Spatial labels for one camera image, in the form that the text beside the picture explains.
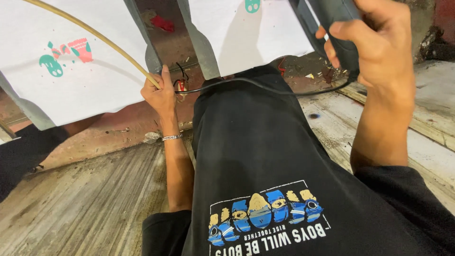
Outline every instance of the red wire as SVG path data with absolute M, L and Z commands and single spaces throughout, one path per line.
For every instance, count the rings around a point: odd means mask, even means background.
M 280 62 L 280 65 L 278 65 L 278 69 L 281 71 L 281 76 L 283 76 L 284 73 L 286 72 L 286 69 L 281 67 L 281 64 L 283 63 L 284 59 L 286 59 L 286 57 L 284 57 L 283 60 Z

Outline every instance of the white fabric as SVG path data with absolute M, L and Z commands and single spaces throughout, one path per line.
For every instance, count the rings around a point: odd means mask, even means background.
M 147 45 L 123 0 L 45 2 L 98 30 L 147 68 Z M 21 98 L 39 106 L 56 125 L 143 100 L 142 73 L 106 43 L 56 14 L 24 1 L 2 0 L 0 35 L 0 71 Z M 48 42 L 59 50 L 83 38 L 93 61 L 83 63 L 70 50 L 56 60 L 63 70 L 60 77 L 52 76 L 45 64 L 40 66 L 41 56 L 53 55 Z
M 249 1 L 189 0 L 192 23 L 212 45 L 221 76 L 313 52 L 289 1 L 261 0 L 255 13 L 247 11 Z

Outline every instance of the graphic print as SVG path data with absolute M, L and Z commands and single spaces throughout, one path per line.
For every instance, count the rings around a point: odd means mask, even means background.
M 63 69 L 60 64 L 57 62 L 57 59 L 64 54 L 71 54 L 71 51 L 78 57 L 83 63 L 93 61 L 91 57 L 91 48 L 86 38 L 81 38 L 74 40 L 68 43 L 68 46 L 65 44 L 60 45 L 59 49 L 54 48 L 54 44 L 49 41 L 47 47 L 51 49 L 52 55 L 45 54 L 40 57 L 39 64 L 42 67 L 42 64 L 45 65 L 49 73 L 54 77 L 63 76 Z
M 324 237 L 331 227 L 325 216 L 316 221 L 323 210 L 304 180 L 215 203 L 210 207 L 209 254 L 251 255 Z
M 249 13 L 255 13 L 261 6 L 261 0 L 245 0 L 245 9 Z

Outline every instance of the right hand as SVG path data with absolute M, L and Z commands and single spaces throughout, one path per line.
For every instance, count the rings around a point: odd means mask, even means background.
M 385 97 L 412 100 L 415 76 L 411 50 L 411 20 L 409 7 L 392 0 L 354 0 L 357 7 L 372 21 L 371 29 L 362 20 L 334 22 L 332 36 L 352 41 L 359 51 L 359 82 Z M 320 27 L 317 38 L 326 34 Z M 325 51 L 335 68 L 340 66 L 332 43 Z
M 160 118 L 173 117 L 177 98 L 175 97 L 174 87 L 172 86 L 169 68 L 163 65 L 161 75 L 150 75 L 158 82 L 161 89 L 157 89 L 148 79 L 145 80 L 141 95 L 156 110 Z

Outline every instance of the sleeve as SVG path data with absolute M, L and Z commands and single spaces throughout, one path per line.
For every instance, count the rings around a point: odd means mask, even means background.
M 16 132 L 17 139 L 0 145 L 0 202 L 68 137 L 63 127 L 44 131 L 31 124 Z
M 427 188 L 415 169 L 366 167 L 355 176 L 441 247 L 455 253 L 455 217 Z
M 190 210 L 147 217 L 142 223 L 142 255 L 181 255 L 190 223 Z

